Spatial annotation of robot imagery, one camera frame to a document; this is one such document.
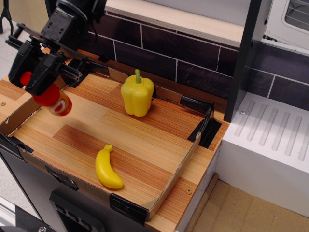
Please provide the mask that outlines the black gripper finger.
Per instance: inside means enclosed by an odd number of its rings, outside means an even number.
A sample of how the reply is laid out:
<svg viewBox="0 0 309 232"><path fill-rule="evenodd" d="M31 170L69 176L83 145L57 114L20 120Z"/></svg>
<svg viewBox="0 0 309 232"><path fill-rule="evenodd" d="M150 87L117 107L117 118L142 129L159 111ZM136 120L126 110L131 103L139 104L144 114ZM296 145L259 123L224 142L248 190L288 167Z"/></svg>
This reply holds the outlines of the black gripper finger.
<svg viewBox="0 0 309 232"><path fill-rule="evenodd" d="M24 72L33 72L39 63L40 44L37 42L25 41L15 56L13 65L9 72L9 80L15 86L22 88L24 85L20 78Z"/></svg>
<svg viewBox="0 0 309 232"><path fill-rule="evenodd" d="M31 58L30 81L25 90L34 96L42 95L60 75L59 68L63 57L59 54L45 53Z"/></svg>

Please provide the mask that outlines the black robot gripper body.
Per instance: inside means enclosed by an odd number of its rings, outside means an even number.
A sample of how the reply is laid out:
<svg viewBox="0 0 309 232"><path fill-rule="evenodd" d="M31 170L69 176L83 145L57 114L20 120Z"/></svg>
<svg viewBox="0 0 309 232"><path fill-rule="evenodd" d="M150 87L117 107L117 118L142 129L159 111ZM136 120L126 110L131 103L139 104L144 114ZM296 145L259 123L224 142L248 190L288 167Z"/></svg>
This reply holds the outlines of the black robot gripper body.
<svg viewBox="0 0 309 232"><path fill-rule="evenodd" d="M48 53L63 57L60 75L79 81L88 58L78 54L77 49L86 41L87 27L104 16L105 5L104 0L57 0L41 32L17 24L6 43L17 50L25 41L39 43L40 56Z"/></svg>

